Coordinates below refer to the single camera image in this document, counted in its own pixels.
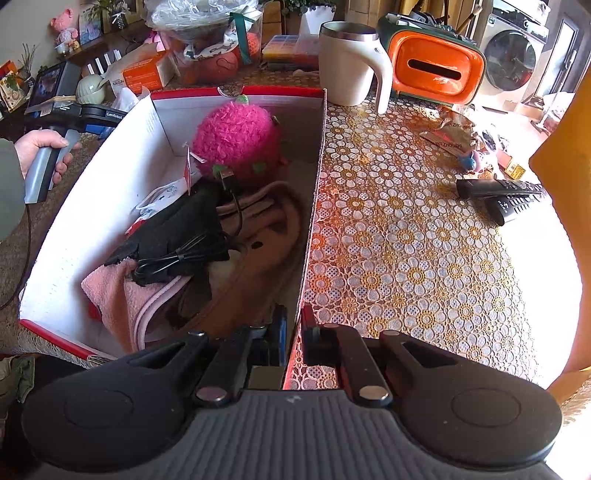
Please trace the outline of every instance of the pink towel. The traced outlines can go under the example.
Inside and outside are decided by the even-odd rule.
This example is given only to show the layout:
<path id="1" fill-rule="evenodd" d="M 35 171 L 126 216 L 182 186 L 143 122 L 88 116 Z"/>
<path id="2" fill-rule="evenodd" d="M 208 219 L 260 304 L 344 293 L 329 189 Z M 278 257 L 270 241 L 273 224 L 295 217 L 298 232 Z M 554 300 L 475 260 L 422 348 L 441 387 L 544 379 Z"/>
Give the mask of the pink towel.
<path id="1" fill-rule="evenodd" d="M 103 325 L 125 352 L 143 346 L 145 329 L 153 313 L 183 288 L 191 277 L 176 277 L 170 283 L 140 287 L 131 279 L 135 260 L 101 265 L 82 281 L 82 290 L 99 311 Z"/>

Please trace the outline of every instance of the white vase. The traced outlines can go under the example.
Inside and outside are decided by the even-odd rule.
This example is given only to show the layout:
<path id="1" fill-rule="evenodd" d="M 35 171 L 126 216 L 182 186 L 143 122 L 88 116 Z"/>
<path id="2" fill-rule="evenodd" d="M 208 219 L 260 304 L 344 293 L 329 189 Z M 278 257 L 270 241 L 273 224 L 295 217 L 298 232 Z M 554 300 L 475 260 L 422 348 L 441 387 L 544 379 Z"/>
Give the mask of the white vase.
<path id="1" fill-rule="evenodd" d="M 316 7 L 311 8 L 301 16 L 300 21 L 300 35 L 318 35 L 320 34 L 320 26 L 324 22 L 332 21 L 335 13 L 331 7 Z"/>

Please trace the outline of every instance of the pink plush toy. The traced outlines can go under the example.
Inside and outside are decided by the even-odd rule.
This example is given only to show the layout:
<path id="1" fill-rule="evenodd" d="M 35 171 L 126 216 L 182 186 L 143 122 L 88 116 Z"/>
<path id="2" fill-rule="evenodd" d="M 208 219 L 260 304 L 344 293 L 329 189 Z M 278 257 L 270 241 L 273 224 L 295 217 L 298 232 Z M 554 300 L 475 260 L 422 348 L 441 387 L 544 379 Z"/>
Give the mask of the pink plush toy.
<path id="1" fill-rule="evenodd" d="M 73 23 L 74 12 L 71 8 L 66 8 L 59 17 L 51 19 L 49 24 L 59 33 L 56 38 L 56 45 L 65 43 L 68 47 L 74 47 L 77 44 L 78 30 L 72 27 Z"/>
<path id="2" fill-rule="evenodd" d="M 242 187 L 258 189 L 275 180 L 283 163 L 280 139 L 277 120 L 240 95 L 205 117 L 191 151 L 202 175 L 218 179 L 219 172 L 229 168 Z"/>

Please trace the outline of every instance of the small yellow box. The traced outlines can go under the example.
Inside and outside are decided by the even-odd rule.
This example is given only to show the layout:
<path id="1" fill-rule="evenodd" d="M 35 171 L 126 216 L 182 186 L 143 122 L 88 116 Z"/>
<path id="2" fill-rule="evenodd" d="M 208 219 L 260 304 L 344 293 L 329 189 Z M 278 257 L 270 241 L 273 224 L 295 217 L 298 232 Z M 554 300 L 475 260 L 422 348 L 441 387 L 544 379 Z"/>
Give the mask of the small yellow box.
<path id="1" fill-rule="evenodd" d="M 519 165 L 515 160 L 511 159 L 505 173 L 509 175 L 513 180 L 519 180 L 525 173 L 525 168 Z"/>

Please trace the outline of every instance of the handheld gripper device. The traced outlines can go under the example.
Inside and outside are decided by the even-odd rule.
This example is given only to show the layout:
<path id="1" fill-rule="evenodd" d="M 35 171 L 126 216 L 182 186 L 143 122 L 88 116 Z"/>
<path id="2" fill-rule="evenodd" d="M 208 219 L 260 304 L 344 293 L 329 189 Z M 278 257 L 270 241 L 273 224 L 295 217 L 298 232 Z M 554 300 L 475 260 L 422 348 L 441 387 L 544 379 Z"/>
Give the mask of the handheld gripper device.
<path id="1" fill-rule="evenodd" d="M 28 123 L 58 132 L 68 140 L 62 149 L 40 148 L 25 178 L 25 203 L 44 202 L 53 186 L 56 164 L 72 150 L 81 132 L 90 126 L 116 127 L 125 112 L 102 105 L 81 105 L 72 100 L 56 99 L 76 93 L 80 67 L 60 63 L 39 75 L 25 113 Z"/>

